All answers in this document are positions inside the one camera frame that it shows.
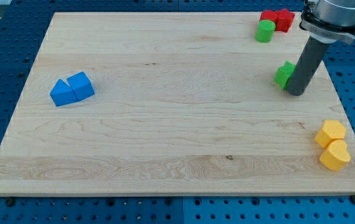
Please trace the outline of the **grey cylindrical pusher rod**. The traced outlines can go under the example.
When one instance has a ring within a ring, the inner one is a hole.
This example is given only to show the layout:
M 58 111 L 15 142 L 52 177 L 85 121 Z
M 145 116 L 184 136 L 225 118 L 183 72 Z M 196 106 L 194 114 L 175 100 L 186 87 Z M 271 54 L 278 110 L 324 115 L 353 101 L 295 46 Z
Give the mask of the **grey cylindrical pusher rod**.
M 330 44 L 309 37 L 285 90 L 293 96 L 304 94 Z

